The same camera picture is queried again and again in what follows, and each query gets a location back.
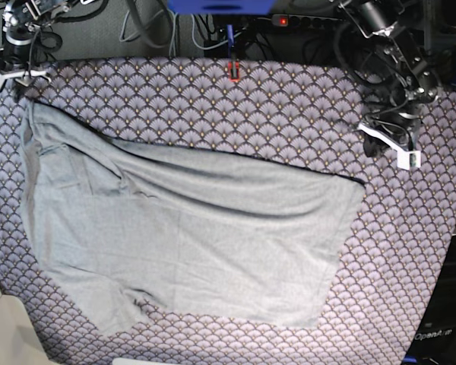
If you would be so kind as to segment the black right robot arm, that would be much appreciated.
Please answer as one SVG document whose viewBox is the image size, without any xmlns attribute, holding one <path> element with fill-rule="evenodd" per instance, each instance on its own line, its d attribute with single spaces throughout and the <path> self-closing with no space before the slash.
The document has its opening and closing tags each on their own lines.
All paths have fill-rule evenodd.
<svg viewBox="0 0 456 365">
<path fill-rule="evenodd" d="M 8 83 L 29 87 L 37 78 L 49 80 L 46 69 L 36 67 L 36 55 L 50 55 L 62 47 L 62 38 L 48 29 L 54 24 L 75 24 L 102 14 L 109 4 L 100 1 L 95 10 L 77 16 L 68 13 L 91 1 L 9 1 L 2 14 L 0 92 Z"/>
</svg>

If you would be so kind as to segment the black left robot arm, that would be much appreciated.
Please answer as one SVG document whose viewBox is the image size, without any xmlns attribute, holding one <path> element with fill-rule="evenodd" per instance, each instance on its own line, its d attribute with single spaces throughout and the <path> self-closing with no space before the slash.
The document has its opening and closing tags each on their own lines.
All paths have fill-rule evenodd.
<svg viewBox="0 0 456 365">
<path fill-rule="evenodd" d="M 334 35 L 336 59 L 355 81 L 386 98 L 384 103 L 369 107 L 358 124 L 365 135 L 365 155 L 377 157 L 392 149 L 400 168 L 419 167 L 418 108 L 437 101 L 442 83 L 413 34 L 401 23 L 403 5 L 399 1 L 336 1 L 335 5 L 347 16 Z M 342 41 L 351 30 L 361 33 L 370 56 L 388 68 L 389 74 L 380 82 L 365 79 L 345 59 Z"/>
</svg>

